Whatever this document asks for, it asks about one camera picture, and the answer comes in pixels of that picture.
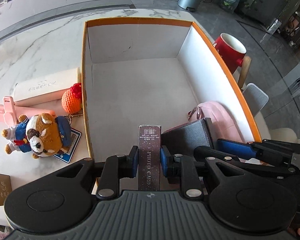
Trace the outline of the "purple photo card box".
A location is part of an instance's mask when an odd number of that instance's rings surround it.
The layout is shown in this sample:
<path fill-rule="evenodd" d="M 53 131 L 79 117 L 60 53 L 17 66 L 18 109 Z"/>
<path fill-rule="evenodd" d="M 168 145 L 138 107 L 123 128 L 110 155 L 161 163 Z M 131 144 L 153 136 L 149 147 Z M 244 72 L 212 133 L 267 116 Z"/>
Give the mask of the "purple photo card box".
<path fill-rule="evenodd" d="M 161 127 L 139 126 L 138 190 L 160 190 Z"/>

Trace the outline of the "pink plush pouch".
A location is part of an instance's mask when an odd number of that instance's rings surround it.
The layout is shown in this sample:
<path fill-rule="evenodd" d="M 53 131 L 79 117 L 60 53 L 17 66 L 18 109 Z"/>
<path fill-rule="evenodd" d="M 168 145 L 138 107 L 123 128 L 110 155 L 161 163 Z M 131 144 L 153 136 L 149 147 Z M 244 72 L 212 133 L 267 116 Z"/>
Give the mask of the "pink plush pouch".
<path fill-rule="evenodd" d="M 198 104 L 189 111 L 188 121 L 210 118 L 218 138 L 243 142 L 239 129 L 228 111 L 217 101 Z"/>

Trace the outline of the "dark grey wallet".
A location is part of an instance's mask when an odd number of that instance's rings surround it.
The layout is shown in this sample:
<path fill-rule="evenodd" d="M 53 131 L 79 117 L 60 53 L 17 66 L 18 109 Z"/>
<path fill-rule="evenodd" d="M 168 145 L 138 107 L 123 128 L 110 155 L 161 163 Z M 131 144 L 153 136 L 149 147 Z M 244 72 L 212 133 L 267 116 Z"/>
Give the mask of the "dark grey wallet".
<path fill-rule="evenodd" d="M 161 134 L 161 145 L 166 146 L 171 155 L 193 156 L 198 146 L 214 149 L 216 141 L 217 134 L 211 118 L 188 122 Z"/>

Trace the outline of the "white chair with wood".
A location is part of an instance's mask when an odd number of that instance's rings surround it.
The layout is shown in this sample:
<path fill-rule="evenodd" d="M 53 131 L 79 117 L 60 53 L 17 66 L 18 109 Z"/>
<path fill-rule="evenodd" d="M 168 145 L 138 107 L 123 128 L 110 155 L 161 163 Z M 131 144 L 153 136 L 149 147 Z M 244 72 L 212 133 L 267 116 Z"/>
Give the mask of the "white chair with wood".
<path fill-rule="evenodd" d="M 242 65 L 235 70 L 233 76 L 250 108 L 262 139 L 272 139 L 286 142 L 298 142 L 296 133 L 290 128 L 269 129 L 261 113 L 261 109 L 268 103 L 269 96 L 254 83 L 245 84 L 251 57 L 245 55 Z"/>

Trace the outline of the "blue white card tag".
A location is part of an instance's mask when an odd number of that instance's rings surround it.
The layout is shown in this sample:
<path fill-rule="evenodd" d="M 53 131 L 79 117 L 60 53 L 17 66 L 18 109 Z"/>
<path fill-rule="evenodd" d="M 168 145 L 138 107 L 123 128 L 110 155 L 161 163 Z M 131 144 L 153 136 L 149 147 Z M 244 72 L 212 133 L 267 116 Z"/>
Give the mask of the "blue white card tag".
<path fill-rule="evenodd" d="M 65 148 L 64 152 L 59 151 L 57 154 L 54 154 L 53 156 L 58 160 L 61 160 L 69 164 L 72 161 L 73 156 L 75 155 L 81 136 L 82 136 L 82 132 L 80 132 L 77 129 L 71 128 L 71 144 Z"/>

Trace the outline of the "orange rimmed white box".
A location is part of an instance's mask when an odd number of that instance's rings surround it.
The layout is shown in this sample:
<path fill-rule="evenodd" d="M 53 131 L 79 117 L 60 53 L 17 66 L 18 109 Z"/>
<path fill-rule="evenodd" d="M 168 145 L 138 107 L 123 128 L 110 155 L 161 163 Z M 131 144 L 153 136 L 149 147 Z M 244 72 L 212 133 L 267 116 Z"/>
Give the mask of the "orange rimmed white box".
<path fill-rule="evenodd" d="M 244 142 L 261 136 L 223 59 L 198 24 L 159 18 L 102 18 L 83 31 L 82 88 L 88 151 L 95 161 L 129 153 L 140 125 L 163 131 L 217 101 Z"/>

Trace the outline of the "brown dog plush sailor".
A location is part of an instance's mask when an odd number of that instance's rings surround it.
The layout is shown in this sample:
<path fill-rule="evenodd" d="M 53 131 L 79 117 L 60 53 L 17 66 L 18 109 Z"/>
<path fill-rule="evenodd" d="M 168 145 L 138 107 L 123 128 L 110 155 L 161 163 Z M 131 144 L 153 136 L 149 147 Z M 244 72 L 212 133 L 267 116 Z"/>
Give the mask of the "brown dog plush sailor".
<path fill-rule="evenodd" d="M 1 135 L 10 142 L 5 152 L 32 153 L 34 159 L 50 157 L 71 144 L 71 126 L 64 116 L 42 113 L 28 118 L 22 114 L 19 123 L 3 129 Z"/>

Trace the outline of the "red mug white inside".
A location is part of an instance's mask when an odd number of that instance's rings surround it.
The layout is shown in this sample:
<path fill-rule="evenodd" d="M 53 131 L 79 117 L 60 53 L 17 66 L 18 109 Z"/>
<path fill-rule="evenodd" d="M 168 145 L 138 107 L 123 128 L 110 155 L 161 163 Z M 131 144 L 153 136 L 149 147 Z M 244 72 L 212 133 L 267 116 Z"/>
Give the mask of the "red mug white inside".
<path fill-rule="evenodd" d="M 222 57 L 231 74 L 234 74 L 236 69 L 242 66 L 247 50 L 237 38 L 227 33 L 221 33 L 213 46 Z"/>

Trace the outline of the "white glasses case box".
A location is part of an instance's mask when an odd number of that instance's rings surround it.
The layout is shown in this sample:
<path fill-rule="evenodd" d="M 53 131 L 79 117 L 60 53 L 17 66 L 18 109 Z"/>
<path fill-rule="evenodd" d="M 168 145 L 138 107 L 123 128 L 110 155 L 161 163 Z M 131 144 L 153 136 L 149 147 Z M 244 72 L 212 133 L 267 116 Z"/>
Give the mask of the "white glasses case box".
<path fill-rule="evenodd" d="M 37 105 L 60 99 L 65 91 L 80 81 L 80 68 L 63 70 L 17 83 L 12 97 L 17 106 Z"/>

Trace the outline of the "pink phone holder stand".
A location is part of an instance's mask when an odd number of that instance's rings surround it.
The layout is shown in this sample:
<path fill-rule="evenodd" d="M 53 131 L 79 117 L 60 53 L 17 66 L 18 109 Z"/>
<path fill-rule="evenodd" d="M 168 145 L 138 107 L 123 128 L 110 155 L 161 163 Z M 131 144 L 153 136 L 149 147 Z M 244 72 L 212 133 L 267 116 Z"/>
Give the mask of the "pink phone holder stand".
<path fill-rule="evenodd" d="M 11 96 L 3 97 L 2 102 L 0 102 L 0 122 L 5 123 L 7 126 L 17 124 L 19 122 L 18 118 L 22 114 L 30 118 L 42 113 L 49 113 L 52 116 L 56 116 L 53 110 L 16 106 Z"/>

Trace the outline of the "orange crochet fruit keychain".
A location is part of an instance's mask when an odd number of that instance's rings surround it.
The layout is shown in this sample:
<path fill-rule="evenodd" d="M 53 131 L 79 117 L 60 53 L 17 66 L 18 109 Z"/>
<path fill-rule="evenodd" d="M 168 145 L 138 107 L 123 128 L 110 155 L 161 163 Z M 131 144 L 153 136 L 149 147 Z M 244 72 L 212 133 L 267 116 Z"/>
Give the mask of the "orange crochet fruit keychain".
<path fill-rule="evenodd" d="M 82 84 L 76 83 L 64 92 L 62 107 L 68 114 L 75 114 L 82 109 Z"/>

